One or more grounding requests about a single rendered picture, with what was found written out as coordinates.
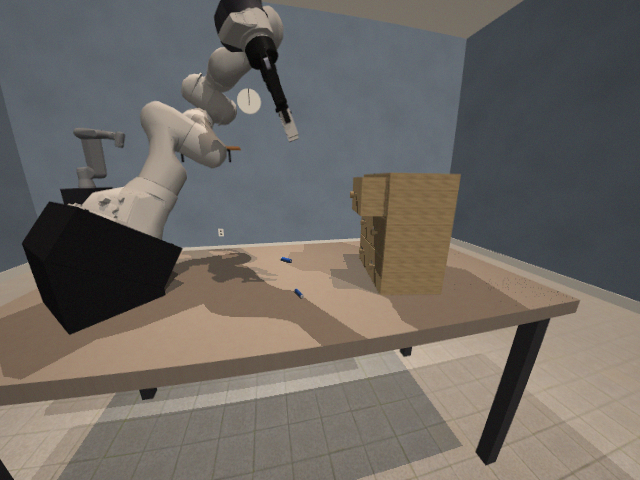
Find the small wooden chest of drawers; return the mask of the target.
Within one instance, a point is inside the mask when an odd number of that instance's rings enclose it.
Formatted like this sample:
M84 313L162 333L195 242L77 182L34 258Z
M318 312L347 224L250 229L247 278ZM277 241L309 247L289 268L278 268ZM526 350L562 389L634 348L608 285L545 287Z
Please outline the small wooden chest of drawers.
M389 177L380 295L441 294L461 174Z

